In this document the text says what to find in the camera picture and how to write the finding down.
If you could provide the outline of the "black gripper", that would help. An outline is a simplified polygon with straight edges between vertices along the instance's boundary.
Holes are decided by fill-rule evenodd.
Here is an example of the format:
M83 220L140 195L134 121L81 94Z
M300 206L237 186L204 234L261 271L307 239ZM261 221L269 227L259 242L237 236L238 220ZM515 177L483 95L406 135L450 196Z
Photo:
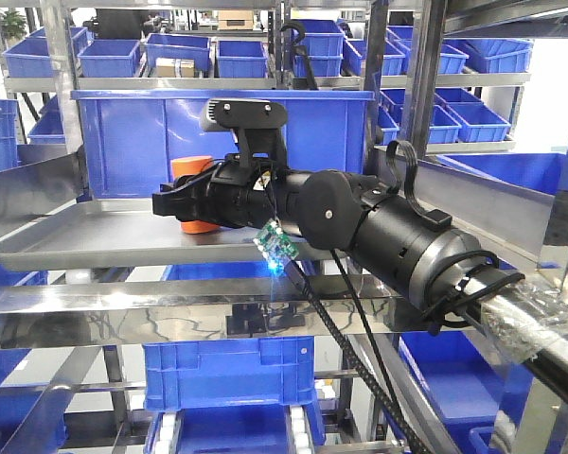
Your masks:
M234 229L259 229L271 218L287 224L288 175L287 166L268 159L257 159L249 168L224 161L162 183L159 193L152 195L152 212Z

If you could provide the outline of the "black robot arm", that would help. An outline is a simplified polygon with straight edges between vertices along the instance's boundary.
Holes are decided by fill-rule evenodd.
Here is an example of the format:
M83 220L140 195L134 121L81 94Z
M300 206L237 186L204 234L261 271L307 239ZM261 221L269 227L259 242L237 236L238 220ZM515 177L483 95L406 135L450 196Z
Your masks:
M228 228L259 229L275 218L316 250L346 253L429 326L459 316L568 405L568 305L502 270L475 236L447 220L430 225L375 176L230 159L163 184L152 210Z

